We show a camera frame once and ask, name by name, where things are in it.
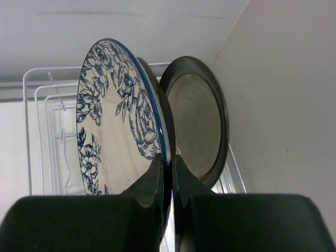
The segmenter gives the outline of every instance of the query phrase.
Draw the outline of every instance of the white wire rack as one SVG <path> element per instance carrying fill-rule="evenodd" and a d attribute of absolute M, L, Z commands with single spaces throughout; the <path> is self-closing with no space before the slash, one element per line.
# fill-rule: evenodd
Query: white wire rack
<path fill-rule="evenodd" d="M 167 63 L 150 64 L 156 75 Z M 23 76 L 23 97 L 27 143 L 28 185 L 30 195 L 84 194 L 76 134 L 77 80 L 57 80 L 64 71 L 78 72 L 81 67 L 35 68 Z M 29 85 L 34 76 L 46 76 L 39 85 Z M 240 172 L 229 149 L 227 164 L 216 193 L 246 192 Z M 171 215 L 162 251 L 174 251 L 174 225 Z"/>

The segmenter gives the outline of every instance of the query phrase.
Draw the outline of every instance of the gray wall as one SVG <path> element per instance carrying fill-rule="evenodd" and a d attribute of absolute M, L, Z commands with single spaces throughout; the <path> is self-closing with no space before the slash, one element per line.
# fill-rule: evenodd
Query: gray wall
<path fill-rule="evenodd" d="M 312 198 L 336 240 L 336 1 L 252 0 L 212 69 L 247 190 Z"/>

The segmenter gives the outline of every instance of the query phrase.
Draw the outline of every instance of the white plate with blue flowers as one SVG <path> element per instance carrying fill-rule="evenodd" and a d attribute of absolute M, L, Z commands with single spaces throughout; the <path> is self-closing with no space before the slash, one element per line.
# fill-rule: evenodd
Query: white plate with blue flowers
<path fill-rule="evenodd" d="M 88 195 L 119 194 L 143 175 L 155 154 L 170 162 L 158 98 L 136 57 L 102 39 L 88 52 L 77 93 L 77 142 Z"/>

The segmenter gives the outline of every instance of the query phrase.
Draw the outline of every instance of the floral pattern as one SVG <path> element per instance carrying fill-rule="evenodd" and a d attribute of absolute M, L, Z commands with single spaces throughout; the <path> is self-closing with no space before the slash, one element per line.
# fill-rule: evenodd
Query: floral pattern
<path fill-rule="evenodd" d="M 77 127 L 85 120 L 93 120 L 100 127 L 103 115 L 101 100 L 110 92 L 112 83 L 120 102 L 114 115 L 122 122 L 129 120 L 131 133 L 139 154 L 152 160 L 160 150 L 158 130 L 148 98 L 147 90 L 128 53 L 113 40 L 97 42 L 89 51 L 79 78 L 77 94 Z M 86 139 L 84 127 L 77 135 L 78 151 L 83 181 L 90 195 L 100 195 L 99 163 L 101 146 L 92 135 L 91 142 Z M 104 185 L 104 193 L 109 190 Z"/>

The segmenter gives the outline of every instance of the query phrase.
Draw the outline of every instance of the dish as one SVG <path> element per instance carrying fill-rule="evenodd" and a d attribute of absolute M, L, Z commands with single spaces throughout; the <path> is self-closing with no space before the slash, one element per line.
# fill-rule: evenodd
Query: dish
<path fill-rule="evenodd" d="M 119 194 L 170 145 L 149 78 L 120 42 L 102 39 L 89 50 L 77 93 L 77 144 L 88 195 Z"/>
<path fill-rule="evenodd" d="M 169 64 L 160 87 L 172 109 L 177 152 L 199 180 L 213 187 L 225 166 L 229 136 L 219 83 L 203 62 L 184 56 Z"/>

